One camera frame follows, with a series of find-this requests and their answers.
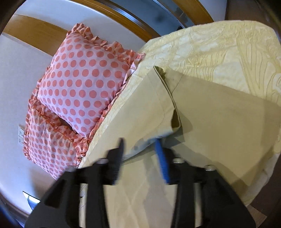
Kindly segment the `polka dot pillow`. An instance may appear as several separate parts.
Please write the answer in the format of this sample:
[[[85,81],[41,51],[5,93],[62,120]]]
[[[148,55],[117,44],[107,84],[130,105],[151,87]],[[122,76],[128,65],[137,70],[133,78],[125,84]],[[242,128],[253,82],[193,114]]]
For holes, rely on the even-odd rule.
[[[144,57],[76,24],[53,56],[38,99],[80,136],[89,138]]]
[[[58,179],[67,167],[77,168],[88,148],[87,140],[63,125],[49,108],[28,105],[23,152],[52,178]]]

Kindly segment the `wooden door frame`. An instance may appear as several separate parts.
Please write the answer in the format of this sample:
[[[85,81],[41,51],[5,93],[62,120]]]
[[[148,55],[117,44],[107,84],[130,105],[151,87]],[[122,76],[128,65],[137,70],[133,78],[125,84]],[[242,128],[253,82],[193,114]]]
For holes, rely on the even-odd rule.
[[[112,1],[1,1],[1,34],[50,56],[76,23],[94,35],[138,50],[159,37],[143,20]]]

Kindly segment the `wall television screen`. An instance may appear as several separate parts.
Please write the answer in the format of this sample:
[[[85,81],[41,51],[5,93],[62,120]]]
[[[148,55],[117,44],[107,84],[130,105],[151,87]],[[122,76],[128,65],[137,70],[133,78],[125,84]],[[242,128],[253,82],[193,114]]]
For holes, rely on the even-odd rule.
[[[28,205],[30,206],[31,210],[34,210],[35,207],[40,203],[40,200],[33,197],[32,195],[23,191],[24,197],[27,200]]]

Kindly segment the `left polka dot pillow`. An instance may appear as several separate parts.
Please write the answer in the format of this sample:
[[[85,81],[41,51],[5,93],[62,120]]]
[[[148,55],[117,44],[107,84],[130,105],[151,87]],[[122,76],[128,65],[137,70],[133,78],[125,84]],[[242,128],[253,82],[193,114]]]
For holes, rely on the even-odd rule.
[[[49,108],[28,105],[23,152],[52,178],[58,179],[67,167],[77,168],[88,148],[87,140],[63,125]]]

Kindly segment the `yellow patterned bedspread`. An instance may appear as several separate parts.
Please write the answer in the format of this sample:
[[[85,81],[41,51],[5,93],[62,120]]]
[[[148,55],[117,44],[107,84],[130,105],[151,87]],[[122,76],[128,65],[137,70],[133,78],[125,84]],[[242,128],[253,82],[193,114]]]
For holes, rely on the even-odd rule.
[[[161,77],[173,70],[280,107],[280,43],[274,30],[260,22],[221,21],[193,26],[152,39],[141,51],[146,57],[127,85],[139,85],[153,69],[159,69]],[[274,152],[267,181],[280,155],[280,129]]]

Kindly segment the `white wall socket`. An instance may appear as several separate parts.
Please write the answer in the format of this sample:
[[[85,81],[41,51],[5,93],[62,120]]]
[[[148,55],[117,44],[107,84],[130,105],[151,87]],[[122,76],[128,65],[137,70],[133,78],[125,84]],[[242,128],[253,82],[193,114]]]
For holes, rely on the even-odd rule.
[[[23,145],[24,143],[24,128],[22,126],[18,126],[18,144]]]

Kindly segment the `khaki pants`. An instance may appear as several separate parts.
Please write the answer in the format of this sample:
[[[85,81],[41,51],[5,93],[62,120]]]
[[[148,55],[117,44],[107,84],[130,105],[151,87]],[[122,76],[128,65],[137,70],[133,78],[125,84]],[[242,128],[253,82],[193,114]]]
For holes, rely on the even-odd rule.
[[[128,84],[95,134],[84,165],[125,139],[124,164],[105,195],[111,227],[170,227],[176,187],[162,178],[152,140],[191,165],[214,165],[249,204],[267,181],[280,107],[227,86],[153,69]]]

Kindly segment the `right polka dot pillow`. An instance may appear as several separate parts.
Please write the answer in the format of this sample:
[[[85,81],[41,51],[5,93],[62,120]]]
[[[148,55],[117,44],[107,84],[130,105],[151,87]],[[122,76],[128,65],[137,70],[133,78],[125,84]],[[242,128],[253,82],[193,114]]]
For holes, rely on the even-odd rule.
[[[76,24],[53,56],[38,99],[80,136],[89,138],[144,57]]]

